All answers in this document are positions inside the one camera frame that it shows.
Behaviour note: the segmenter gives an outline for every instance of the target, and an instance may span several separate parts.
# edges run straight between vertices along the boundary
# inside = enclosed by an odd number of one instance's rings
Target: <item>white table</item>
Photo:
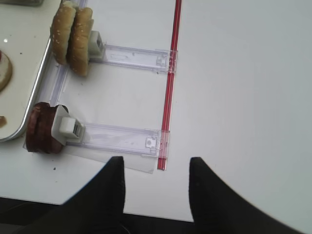
[[[189,160],[201,156],[253,205],[312,233],[311,10],[183,1],[167,171],[126,169],[125,212],[191,221]],[[59,204],[103,166],[27,154],[22,142],[0,146],[1,196]]]

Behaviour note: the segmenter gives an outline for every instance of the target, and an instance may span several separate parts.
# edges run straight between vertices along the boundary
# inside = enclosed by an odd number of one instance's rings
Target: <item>hamburger bun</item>
[[[12,63],[8,56],[0,50],[0,91],[9,83],[12,76]]]
[[[71,1],[64,1],[53,17],[51,26],[52,53],[55,60],[62,65],[67,63],[66,54],[68,41],[74,23],[78,5]]]
[[[84,77],[89,67],[88,43],[93,26],[92,13],[89,7],[77,10],[67,54],[70,68]]]

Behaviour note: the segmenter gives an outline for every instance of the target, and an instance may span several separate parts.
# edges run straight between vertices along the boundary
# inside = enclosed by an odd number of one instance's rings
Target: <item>metal tray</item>
[[[0,142],[20,136],[35,102],[50,52],[50,25],[60,1],[41,6],[0,5],[0,49],[10,58],[13,74],[0,92]]]

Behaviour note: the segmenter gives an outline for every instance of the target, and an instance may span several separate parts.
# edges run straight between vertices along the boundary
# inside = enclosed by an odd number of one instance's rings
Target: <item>red stripe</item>
[[[181,5],[182,5],[182,0],[175,0],[175,18],[174,18],[173,32],[172,32],[172,39],[171,39],[171,50],[172,51],[177,50],[177,41],[178,41],[178,36],[179,36],[180,15],[181,15]],[[171,64],[169,64],[169,66],[172,67],[173,70],[175,69],[174,65],[175,65],[175,60],[172,60]],[[174,90],[174,80],[175,80],[175,74],[174,73],[168,73],[166,97],[165,97],[165,104],[164,104],[164,115],[162,118],[162,126],[161,126],[161,129],[163,131],[169,130],[171,105],[172,105],[172,94],[173,94],[173,90]],[[166,159],[165,158],[159,158],[158,159],[157,169],[159,169],[159,170],[165,170],[166,169]]]

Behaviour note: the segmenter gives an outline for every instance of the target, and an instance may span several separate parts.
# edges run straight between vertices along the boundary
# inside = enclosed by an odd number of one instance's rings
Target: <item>crumb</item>
[[[0,116],[0,128],[3,127],[5,124],[7,124],[6,118],[4,116]]]

